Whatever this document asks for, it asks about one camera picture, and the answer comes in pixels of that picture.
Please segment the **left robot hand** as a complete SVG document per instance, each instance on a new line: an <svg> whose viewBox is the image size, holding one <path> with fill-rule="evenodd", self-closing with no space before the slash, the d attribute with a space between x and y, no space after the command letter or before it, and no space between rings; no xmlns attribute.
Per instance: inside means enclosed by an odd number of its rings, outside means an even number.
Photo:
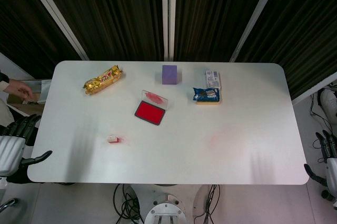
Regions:
<svg viewBox="0 0 337 224"><path fill-rule="evenodd" d="M48 150L35 158L23 157L24 149L40 119L40 115L33 114L21 117L6 127L0 125L0 177L10 177L19 170L46 160L52 154Z"/></svg>

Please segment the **bystander bare hand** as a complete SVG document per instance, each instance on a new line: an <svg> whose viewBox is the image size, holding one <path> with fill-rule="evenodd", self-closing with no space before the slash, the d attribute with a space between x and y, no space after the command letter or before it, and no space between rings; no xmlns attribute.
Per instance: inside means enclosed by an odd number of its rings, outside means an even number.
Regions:
<svg viewBox="0 0 337 224"><path fill-rule="evenodd" d="M23 100L33 98L31 88L19 80L9 79L8 86L4 89L4 92L20 97Z"/></svg>

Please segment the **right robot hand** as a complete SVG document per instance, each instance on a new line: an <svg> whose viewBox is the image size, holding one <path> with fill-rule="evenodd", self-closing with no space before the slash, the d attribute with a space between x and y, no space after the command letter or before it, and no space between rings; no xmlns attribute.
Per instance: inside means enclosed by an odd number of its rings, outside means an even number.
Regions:
<svg viewBox="0 0 337 224"><path fill-rule="evenodd" d="M316 132L315 135L321 145L325 178L315 174L308 164L304 164L304 169L312 180L326 187L329 193L336 198L334 208L337 209L337 137L329 134L326 130L322 132L322 135L319 132Z"/></svg>

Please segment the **round robot base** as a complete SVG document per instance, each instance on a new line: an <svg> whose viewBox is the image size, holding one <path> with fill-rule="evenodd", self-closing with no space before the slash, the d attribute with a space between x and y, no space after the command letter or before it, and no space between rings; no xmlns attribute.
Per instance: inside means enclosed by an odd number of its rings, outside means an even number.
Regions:
<svg viewBox="0 0 337 224"><path fill-rule="evenodd" d="M201 185L131 184L130 192L136 197L141 224L215 224L212 214L220 195L220 185L210 185L201 206L201 213L194 214L194 200Z"/></svg>

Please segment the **grey plastic bag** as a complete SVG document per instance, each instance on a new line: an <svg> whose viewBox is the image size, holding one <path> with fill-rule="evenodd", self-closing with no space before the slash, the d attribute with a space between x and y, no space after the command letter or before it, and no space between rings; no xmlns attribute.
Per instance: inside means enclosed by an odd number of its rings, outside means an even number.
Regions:
<svg viewBox="0 0 337 224"><path fill-rule="evenodd" d="M29 86L33 93L33 98L29 99L29 103L45 104L51 85L51 79L38 79L38 80L24 80L27 86Z"/></svg>

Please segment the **cardboard box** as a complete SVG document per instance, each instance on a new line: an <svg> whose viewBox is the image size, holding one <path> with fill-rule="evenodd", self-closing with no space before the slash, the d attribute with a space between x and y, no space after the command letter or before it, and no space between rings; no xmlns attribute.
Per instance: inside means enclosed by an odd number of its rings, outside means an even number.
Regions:
<svg viewBox="0 0 337 224"><path fill-rule="evenodd" d="M34 98L30 101L24 101L17 96L9 95L7 98L7 104L28 115L42 115L44 110L44 104L38 103L40 93L34 93L33 97Z"/></svg>

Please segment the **black caster wheel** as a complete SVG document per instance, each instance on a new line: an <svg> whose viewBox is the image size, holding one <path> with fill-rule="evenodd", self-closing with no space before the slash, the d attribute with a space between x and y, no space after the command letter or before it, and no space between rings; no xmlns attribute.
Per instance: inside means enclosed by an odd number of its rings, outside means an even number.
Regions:
<svg viewBox="0 0 337 224"><path fill-rule="evenodd" d="M321 192L321 197L329 202L336 201L336 198L332 194L330 194L328 190L323 190Z"/></svg>

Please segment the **chrome bar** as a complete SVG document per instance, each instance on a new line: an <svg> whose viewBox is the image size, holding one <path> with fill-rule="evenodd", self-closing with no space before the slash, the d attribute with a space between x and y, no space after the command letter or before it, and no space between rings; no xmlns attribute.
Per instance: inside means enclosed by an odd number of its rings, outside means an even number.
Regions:
<svg viewBox="0 0 337 224"><path fill-rule="evenodd" d="M7 200L6 202L4 202L0 205L0 213L3 212L4 210L6 210L9 207L16 206L18 203L19 203L18 198L12 198L12 199Z"/></svg>

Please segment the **black curtain panel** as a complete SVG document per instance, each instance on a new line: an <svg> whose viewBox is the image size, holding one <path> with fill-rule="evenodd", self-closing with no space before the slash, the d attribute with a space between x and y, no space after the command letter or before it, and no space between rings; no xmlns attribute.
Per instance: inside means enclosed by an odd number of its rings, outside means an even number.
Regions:
<svg viewBox="0 0 337 224"><path fill-rule="evenodd" d="M80 59L40 0L0 0L0 52L38 79Z"/></svg>
<svg viewBox="0 0 337 224"><path fill-rule="evenodd" d="M162 0L53 0L90 60L162 61Z"/></svg>
<svg viewBox="0 0 337 224"><path fill-rule="evenodd" d="M259 0L176 0L174 60L228 62Z"/></svg>
<svg viewBox="0 0 337 224"><path fill-rule="evenodd" d="M236 61L280 65L299 97L337 72L337 0L268 0Z"/></svg>

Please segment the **white sneaker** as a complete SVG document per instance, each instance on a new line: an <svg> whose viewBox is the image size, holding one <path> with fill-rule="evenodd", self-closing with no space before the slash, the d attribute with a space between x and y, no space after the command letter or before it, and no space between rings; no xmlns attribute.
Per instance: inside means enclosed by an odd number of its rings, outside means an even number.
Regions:
<svg viewBox="0 0 337 224"><path fill-rule="evenodd" d="M337 124L337 97L334 92L325 89L321 92L320 101L328 120L332 124Z"/></svg>

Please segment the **gold snack packet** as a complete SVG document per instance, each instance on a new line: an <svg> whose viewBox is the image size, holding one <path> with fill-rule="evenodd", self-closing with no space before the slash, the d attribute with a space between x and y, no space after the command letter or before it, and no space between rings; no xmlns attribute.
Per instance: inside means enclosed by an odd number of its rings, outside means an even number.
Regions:
<svg viewBox="0 0 337 224"><path fill-rule="evenodd" d="M87 95L93 95L100 92L101 90L118 81L122 74L123 71L119 69L118 65L112 66L99 76L86 81L83 86L85 93Z"/></svg>

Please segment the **red ink pad clear lid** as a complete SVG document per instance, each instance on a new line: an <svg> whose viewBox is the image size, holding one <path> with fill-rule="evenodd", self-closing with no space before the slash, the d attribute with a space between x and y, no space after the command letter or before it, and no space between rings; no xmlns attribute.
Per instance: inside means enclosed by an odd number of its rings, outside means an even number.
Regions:
<svg viewBox="0 0 337 224"><path fill-rule="evenodd" d="M155 93L142 90L142 98L139 103L135 116L154 125L160 125L169 101Z"/></svg>

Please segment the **blue cookie packet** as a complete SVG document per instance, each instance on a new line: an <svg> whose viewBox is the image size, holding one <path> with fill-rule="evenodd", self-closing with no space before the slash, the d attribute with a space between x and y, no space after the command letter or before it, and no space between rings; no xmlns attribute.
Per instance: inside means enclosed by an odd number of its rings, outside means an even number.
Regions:
<svg viewBox="0 0 337 224"><path fill-rule="evenodd" d="M216 103L220 101L220 92L218 88L193 88L193 100L196 102Z"/></svg>

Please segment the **white printed packet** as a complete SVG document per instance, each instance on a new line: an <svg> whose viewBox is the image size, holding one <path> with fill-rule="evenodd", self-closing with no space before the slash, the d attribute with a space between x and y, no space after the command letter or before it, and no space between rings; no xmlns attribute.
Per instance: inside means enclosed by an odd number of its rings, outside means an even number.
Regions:
<svg viewBox="0 0 337 224"><path fill-rule="evenodd" d="M206 86L207 88L218 88L221 89L220 74L218 71L207 70L205 72Z"/></svg>

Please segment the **purple box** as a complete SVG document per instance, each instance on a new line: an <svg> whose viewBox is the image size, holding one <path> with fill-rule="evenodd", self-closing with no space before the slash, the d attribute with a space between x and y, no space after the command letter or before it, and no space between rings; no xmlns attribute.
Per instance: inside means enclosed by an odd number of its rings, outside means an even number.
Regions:
<svg viewBox="0 0 337 224"><path fill-rule="evenodd" d="M177 65L162 66L162 85L177 85L182 80L182 72Z"/></svg>

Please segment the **white partition post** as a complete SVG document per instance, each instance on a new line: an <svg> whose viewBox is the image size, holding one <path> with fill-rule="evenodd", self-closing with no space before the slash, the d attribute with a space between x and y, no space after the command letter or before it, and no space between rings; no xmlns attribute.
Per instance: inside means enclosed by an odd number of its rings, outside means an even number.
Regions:
<svg viewBox="0 0 337 224"><path fill-rule="evenodd" d="M249 37L252 29L254 28L257 20L259 19L260 15L261 15L262 11L264 10L264 8L265 8L265 6L266 6L266 4L267 4L268 1L269 0L259 0L258 1L257 5L256 5L256 7L255 7L255 9L254 9L254 11L253 11L253 13L252 13L249 21L248 21L246 27L245 27L245 30L244 30L244 32L243 32L243 34L242 34L242 36L241 36L241 38L240 38L237 46L236 46L236 48L235 48L235 50L234 50L231 58L229 59L230 63L234 63L236 61L236 59L239 56L240 51L241 51L244 43L246 42L247 38Z"/></svg>
<svg viewBox="0 0 337 224"><path fill-rule="evenodd" d="M174 60L176 0L162 0L164 60Z"/></svg>
<svg viewBox="0 0 337 224"><path fill-rule="evenodd" d="M62 15L61 11L58 9L57 5L53 0L40 0L47 12L50 14L56 25L59 27L61 32L64 34L68 42L77 52L81 60L89 60L87 53L80 44L79 40L73 33L71 27L67 23L66 19Z"/></svg>

